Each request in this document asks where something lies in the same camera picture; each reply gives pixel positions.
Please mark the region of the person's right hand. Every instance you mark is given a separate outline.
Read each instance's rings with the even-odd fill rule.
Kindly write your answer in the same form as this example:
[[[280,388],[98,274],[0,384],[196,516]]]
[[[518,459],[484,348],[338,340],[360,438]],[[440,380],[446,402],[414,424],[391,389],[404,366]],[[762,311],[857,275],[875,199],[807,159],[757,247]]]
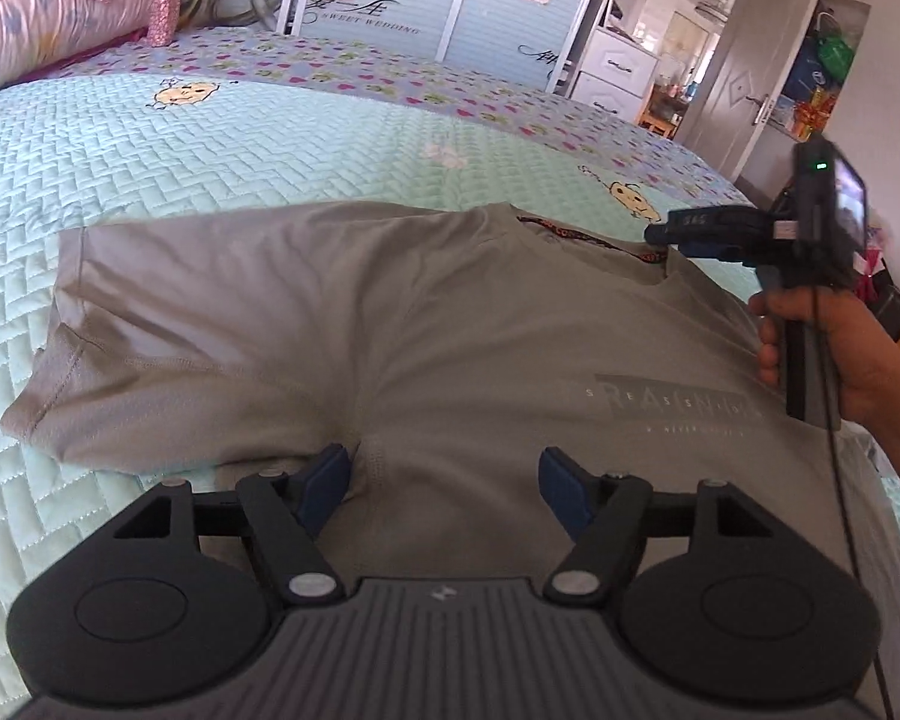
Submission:
[[[841,415],[870,433],[900,418],[900,349],[866,309],[847,291],[795,288],[754,294],[749,310],[761,317],[759,377],[781,380],[781,320],[808,323],[823,332],[841,378]]]

